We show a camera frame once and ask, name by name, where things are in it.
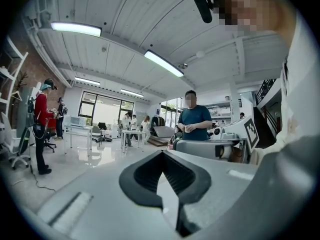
brick wall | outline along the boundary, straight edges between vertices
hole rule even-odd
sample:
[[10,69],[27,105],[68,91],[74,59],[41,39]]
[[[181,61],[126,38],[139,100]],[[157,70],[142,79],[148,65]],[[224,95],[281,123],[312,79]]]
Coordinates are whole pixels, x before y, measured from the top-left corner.
[[[27,84],[27,87],[35,87],[37,82],[43,83],[45,79],[51,78],[54,84],[57,86],[58,90],[52,91],[51,94],[47,97],[47,107],[48,109],[57,109],[57,101],[59,97],[64,96],[66,87],[58,80],[58,78],[52,73],[52,71],[47,67],[46,63],[42,60],[33,44],[29,40],[29,37],[21,20],[18,20],[12,26],[8,35],[22,55],[24,55],[26,52],[29,53],[20,70],[21,73],[27,73],[28,76],[28,78],[24,79],[23,83]],[[16,68],[16,64],[19,62],[19,59],[17,59],[17,61],[14,61],[11,64],[10,68],[8,68],[9,72]],[[2,93],[1,97],[3,99],[7,99],[8,97],[8,89],[10,88],[10,84],[11,80],[8,80],[6,84],[3,84],[3,81],[0,82],[0,92]],[[13,101],[14,99],[11,98],[8,117],[9,119],[11,119],[12,117],[11,126],[12,128],[15,128],[17,124],[17,109],[19,101],[16,100],[14,101],[14,103]],[[3,105],[0,106],[0,112],[5,112],[5,107]]]

white floor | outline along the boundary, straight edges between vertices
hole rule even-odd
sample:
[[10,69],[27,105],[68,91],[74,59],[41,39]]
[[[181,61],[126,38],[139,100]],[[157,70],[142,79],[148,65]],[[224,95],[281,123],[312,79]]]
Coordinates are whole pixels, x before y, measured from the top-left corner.
[[[93,141],[92,156],[88,157],[85,137],[73,136],[73,148],[68,148],[67,154],[64,154],[63,141],[51,139],[50,143],[56,143],[57,147],[55,153],[52,153],[51,149],[45,147],[43,157],[45,163],[52,169],[51,174],[38,174],[35,147],[27,149],[26,154],[30,152],[31,164],[33,172],[38,180],[38,185],[40,187],[46,186],[56,191],[79,175],[85,173],[89,168],[112,163],[119,156],[134,156],[136,153],[141,152],[147,156],[156,150],[166,149],[165,146],[155,147],[149,143],[144,146],[139,143],[138,148],[138,142],[134,141],[134,138],[132,138],[133,147],[128,147],[126,152],[122,153],[122,149],[120,149],[120,139],[118,138],[114,139],[112,142],[103,142],[101,147],[99,147],[98,143]],[[10,163],[5,159],[0,162],[0,172],[7,182],[8,189],[12,192],[12,197],[34,213],[36,213],[41,205],[54,194],[52,190],[38,188],[30,168],[26,168],[21,162],[17,162],[16,170],[12,170]],[[160,178],[159,184],[161,183],[164,183],[165,185],[169,184],[165,177]]]

blue t-shirt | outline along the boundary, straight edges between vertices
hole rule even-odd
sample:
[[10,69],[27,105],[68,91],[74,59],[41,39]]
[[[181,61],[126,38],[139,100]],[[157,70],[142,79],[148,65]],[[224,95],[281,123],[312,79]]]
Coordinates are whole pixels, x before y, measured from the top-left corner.
[[[187,126],[211,120],[209,110],[205,106],[197,105],[192,109],[184,109],[180,114],[178,124]],[[206,141],[208,140],[207,129],[197,128],[189,133],[183,132],[182,138],[188,141]]]

microwave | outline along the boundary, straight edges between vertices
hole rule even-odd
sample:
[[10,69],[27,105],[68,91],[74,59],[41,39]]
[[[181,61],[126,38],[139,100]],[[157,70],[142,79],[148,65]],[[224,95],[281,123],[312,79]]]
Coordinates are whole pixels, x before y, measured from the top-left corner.
[[81,116],[66,115],[64,117],[64,124],[66,126],[85,127],[86,126],[86,118],[85,117],[81,117]]

black pants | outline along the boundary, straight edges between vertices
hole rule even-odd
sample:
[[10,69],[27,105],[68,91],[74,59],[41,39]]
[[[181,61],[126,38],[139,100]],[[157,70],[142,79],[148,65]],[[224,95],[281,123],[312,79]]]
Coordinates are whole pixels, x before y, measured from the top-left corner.
[[33,132],[35,135],[35,157],[38,171],[45,169],[45,160],[43,156],[45,146],[45,126],[41,124],[35,124],[33,126]]
[[130,134],[130,140],[132,140],[133,136],[136,140],[138,140],[138,134],[134,134],[134,133]]
[[56,122],[56,136],[62,138],[62,122],[64,121],[63,117],[60,117]]

